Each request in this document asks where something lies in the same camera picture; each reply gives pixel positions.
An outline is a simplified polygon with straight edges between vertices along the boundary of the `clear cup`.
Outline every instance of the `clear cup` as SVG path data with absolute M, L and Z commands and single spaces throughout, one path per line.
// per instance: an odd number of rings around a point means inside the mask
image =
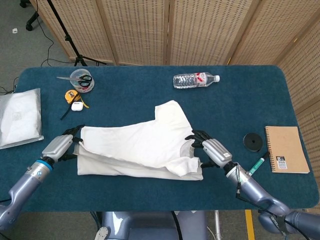
M 73 72 L 71 73 L 70 78 L 80 78 L 80 77 L 82 77 L 82 76 L 84 76 L 84 75 L 89 75 L 89 76 L 91 76 L 91 74 L 90 74 L 90 72 L 89 72 L 88 70 L 83 69 L 83 68 L 79 68 L 79 69 L 77 69 L 77 70 L 75 70 L 75 71 L 73 71 Z M 94 86 L 95 86 L 94 78 L 93 78 L 92 76 L 91 76 L 91 78 L 92 78 L 92 81 L 91 81 L 90 85 L 88 85 L 88 86 L 81 86 L 78 81 L 72 81 L 72 80 L 71 80 L 70 83 L 73 85 L 74 89 L 75 89 L 78 93 L 88 93 L 88 92 L 90 92 L 90 91 L 94 88 Z

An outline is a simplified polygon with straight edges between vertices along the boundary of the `notebook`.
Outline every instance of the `notebook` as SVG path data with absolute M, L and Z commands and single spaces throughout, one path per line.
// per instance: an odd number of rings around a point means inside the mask
M 273 173 L 310 172 L 302 150 L 298 127 L 266 126 L 265 135 Z

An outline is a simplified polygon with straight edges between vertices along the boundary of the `green marker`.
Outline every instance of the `green marker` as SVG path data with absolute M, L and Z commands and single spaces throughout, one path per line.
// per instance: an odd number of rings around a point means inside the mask
M 257 169 L 261 166 L 261 164 L 264 163 L 264 161 L 266 160 L 266 158 L 269 157 L 269 152 L 266 152 L 265 155 L 263 155 L 263 157 L 261 157 L 256 164 L 250 169 L 250 171 L 248 172 L 249 176 L 252 176 L 252 174 L 255 173 L 255 171 L 257 171 Z

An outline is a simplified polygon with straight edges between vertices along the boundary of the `caster wheel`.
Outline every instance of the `caster wheel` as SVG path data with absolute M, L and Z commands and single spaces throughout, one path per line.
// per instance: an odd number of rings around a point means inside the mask
M 25 25 L 25 29 L 27 29 L 28 31 L 32 31 L 33 27 L 31 24 L 27 24 Z
M 20 2 L 20 7 L 25 9 L 27 7 L 27 4 L 25 2 Z

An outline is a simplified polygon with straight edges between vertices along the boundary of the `scissors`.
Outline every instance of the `scissors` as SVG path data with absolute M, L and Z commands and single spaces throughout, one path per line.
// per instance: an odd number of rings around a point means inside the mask
M 90 75 L 82 75 L 80 77 L 57 76 L 57 78 L 69 81 L 77 81 L 81 87 L 88 87 L 92 81 L 92 77 Z

